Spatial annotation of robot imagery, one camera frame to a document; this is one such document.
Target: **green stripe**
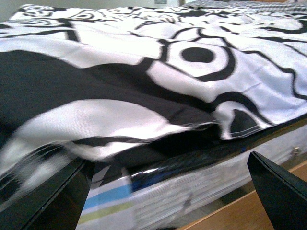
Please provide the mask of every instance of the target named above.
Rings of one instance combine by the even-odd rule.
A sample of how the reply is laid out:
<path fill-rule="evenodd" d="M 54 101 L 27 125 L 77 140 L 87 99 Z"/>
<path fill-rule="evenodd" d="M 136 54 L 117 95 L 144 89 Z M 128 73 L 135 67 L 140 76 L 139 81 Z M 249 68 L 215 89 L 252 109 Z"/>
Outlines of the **green stripe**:
<path fill-rule="evenodd" d="M 83 223 L 92 221 L 94 219 L 99 219 L 101 217 L 105 217 L 107 215 L 111 215 L 113 213 L 126 210 L 126 209 L 128 209 L 132 206 L 133 206 L 132 202 L 127 202 L 127 203 L 124 203 L 124 204 L 111 206 L 111 207 L 108 207 L 108 208 L 98 210 L 96 212 L 91 212 L 89 214 L 85 214 L 85 215 L 80 217 L 78 224 L 83 224 Z"/>

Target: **bed sheet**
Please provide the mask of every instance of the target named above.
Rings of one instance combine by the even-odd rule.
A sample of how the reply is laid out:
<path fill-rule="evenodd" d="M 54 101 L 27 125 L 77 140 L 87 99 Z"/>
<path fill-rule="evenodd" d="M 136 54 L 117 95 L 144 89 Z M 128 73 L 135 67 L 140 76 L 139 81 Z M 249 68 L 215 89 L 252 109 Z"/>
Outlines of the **bed sheet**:
<path fill-rule="evenodd" d="M 46 145 L 110 162 L 169 135 L 218 124 L 243 138 L 306 114 L 307 16 L 288 10 L 22 6 L 0 23 L 1 178 Z M 1 210 L 71 161 L 44 156 Z"/>

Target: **wooden bed frame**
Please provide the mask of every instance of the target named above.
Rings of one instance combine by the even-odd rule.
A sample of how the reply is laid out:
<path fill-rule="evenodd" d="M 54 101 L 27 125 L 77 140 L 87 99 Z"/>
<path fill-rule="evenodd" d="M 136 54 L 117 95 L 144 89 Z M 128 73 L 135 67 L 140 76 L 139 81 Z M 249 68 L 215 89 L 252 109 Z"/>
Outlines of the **wooden bed frame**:
<path fill-rule="evenodd" d="M 307 181 L 307 160 L 289 170 Z M 274 230 L 256 191 L 178 230 Z"/>

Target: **blue stripe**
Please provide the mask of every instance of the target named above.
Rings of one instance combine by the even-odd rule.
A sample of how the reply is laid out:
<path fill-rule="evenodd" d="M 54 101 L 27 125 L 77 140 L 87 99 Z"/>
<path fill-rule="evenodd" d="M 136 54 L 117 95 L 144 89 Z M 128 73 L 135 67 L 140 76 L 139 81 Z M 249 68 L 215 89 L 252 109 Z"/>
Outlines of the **blue stripe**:
<path fill-rule="evenodd" d="M 131 195 L 130 185 L 114 188 L 86 200 L 83 210 L 102 205 L 115 200 L 128 198 Z"/>

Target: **mattress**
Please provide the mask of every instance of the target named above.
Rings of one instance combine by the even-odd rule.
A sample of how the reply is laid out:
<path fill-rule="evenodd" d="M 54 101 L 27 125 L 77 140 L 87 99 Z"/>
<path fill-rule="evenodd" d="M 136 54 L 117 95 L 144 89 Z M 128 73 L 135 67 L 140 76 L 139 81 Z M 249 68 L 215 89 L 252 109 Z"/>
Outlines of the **mattress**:
<path fill-rule="evenodd" d="M 167 227 L 177 218 L 251 180 L 247 160 L 257 151 L 277 164 L 307 152 L 307 120 L 262 139 L 259 145 L 222 162 L 172 177 L 133 193 L 138 230 Z"/>

